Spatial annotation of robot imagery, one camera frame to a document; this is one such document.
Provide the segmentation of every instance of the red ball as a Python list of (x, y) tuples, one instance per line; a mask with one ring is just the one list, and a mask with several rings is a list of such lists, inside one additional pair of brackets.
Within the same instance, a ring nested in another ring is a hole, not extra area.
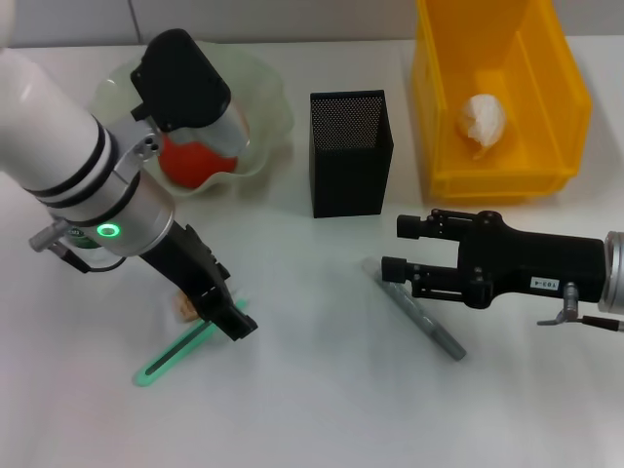
[(197, 188), (213, 174), (236, 170), (238, 158), (223, 158), (197, 141), (175, 144), (166, 136), (163, 141), (165, 147), (158, 158), (160, 169), (183, 187)]

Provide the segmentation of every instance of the white crumpled paper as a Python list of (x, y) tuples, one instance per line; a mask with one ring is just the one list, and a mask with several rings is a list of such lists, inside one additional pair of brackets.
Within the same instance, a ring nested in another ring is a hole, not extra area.
[(493, 95), (472, 96), (461, 108), (457, 125), (460, 132), (481, 147), (473, 159), (481, 159), (503, 136), (507, 117), (500, 101)]

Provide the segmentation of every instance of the mesh pencil holder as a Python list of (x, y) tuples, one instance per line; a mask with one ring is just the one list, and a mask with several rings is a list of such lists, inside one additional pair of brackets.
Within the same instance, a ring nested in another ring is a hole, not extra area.
[(379, 215), (393, 148), (383, 91), (310, 95), (314, 217)]

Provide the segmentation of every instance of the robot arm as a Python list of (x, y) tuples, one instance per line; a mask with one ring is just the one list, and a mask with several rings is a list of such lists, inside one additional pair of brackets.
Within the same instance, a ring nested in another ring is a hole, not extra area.
[(624, 330), (618, 321), (578, 318), (579, 300), (599, 303), (603, 312), (624, 313), (622, 234), (610, 233), (603, 242), (523, 232), (507, 226), (496, 212), (433, 210), (425, 220), (399, 216), (397, 235), (459, 243), (456, 268), (382, 259), (383, 280), (410, 282), (414, 297), (459, 301), (476, 309), (490, 307), (504, 293), (562, 298), (564, 308), (558, 318), (539, 325), (582, 322)]
[[(0, 46), (13, 23), (2, 14), (12, 14), (13, 6), (0, 0)], [(105, 128), (39, 66), (0, 49), (0, 169), (57, 220), (31, 246), (87, 271), (58, 242), (79, 227), (115, 254), (140, 256), (178, 285), (205, 321), (234, 340), (245, 337), (257, 325), (234, 305), (224, 283), (229, 273), (190, 226), (175, 222), (171, 194), (142, 168), (159, 154), (161, 131), (237, 155), (249, 143), (245, 119), (182, 30), (157, 37), (132, 78), (143, 105)]]

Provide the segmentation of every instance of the white table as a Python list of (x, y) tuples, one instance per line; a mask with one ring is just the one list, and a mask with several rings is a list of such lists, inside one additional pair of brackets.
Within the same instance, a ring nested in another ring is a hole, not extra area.
[[(603, 238), (624, 229), (624, 37), (570, 43), (594, 96), (582, 172), (556, 197), (501, 210), (524, 230)], [(237, 343), (217, 336), (134, 387), (184, 328), (169, 305), (176, 288), (139, 259), (80, 275), (35, 254), (26, 240), (44, 210), (1, 175), (0, 465), (623, 466), (624, 336), (540, 329), (561, 306), (549, 299), (507, 295), (487, 311), (427, 302), (468, 350), (455, 363), (360, 271), (368, 255), (444, 265), (456, 255), (452, 243), (395, 236), (398, 214), (432, 208), (417, 188), (412, 42), (242, 47), (286, 81), (292, 148), (178, 214), (243, 285), (259, 329)], [(82, 103), (139, 51), (24, 50)], [(309, 94), (366, 89), (385, 90), (395, 140), (383, 215), (315, 220)]]

